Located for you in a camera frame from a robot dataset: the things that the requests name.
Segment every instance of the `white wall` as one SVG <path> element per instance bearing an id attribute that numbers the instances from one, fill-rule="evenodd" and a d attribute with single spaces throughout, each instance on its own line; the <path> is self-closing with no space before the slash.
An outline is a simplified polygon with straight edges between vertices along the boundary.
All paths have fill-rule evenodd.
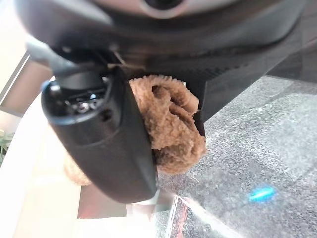
<path id="1" fill-rule="evenodd" d="M 20 117 L 0 111 L 0 129 L 6 133 L 14 133 L 20 121 Z"/>

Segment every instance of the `black plastic casing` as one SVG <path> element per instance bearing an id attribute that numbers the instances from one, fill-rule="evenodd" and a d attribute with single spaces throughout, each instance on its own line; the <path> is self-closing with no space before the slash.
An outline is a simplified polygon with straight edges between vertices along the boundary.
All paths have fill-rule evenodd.
<path id="1" fill-rule="evenodd" d="M 121 79 L 119 70 L 109 75 L 100 108 L 68 116 L 56 115 L 50 82 L 42 92 L 42 107 L 59 139 L 91 181 L 110 198 L 134 203 L 155 195 L 157 171 L 132 90 Z"/>

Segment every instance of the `floor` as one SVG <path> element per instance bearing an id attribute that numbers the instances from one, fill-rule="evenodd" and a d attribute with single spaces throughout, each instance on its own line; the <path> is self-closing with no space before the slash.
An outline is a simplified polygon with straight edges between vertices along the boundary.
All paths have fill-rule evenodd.
<path id="1" fill-rule="evenodd" d="M 205 123 L 201 161 L 185 175 L 159 176 L 180 196 L 183 237 L 316 236 L 316 102 L 317 84 L 266 76 Z M 268 186 L 272 200 L 249 201 Z"/>

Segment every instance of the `brown towel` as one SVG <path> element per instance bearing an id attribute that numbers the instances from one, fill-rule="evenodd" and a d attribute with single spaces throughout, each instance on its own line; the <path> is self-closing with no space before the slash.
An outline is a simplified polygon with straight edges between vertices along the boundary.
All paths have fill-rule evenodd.
<path id="1" fill-rule="evenodd" d="M 167 174 L 189 170 L 206 151 L 205 138 L 199 134 L 193 120 L 198 99 L 183 82 L 168 76 L 145 76 L 130 80 L 130 85 L 150 135 L 158 170 Z M 88 178 L 79 175 L 78 166 L 69 162 L 74 161 L 71 158 L 65 161 L 70 179 L 87 185 Z"/>

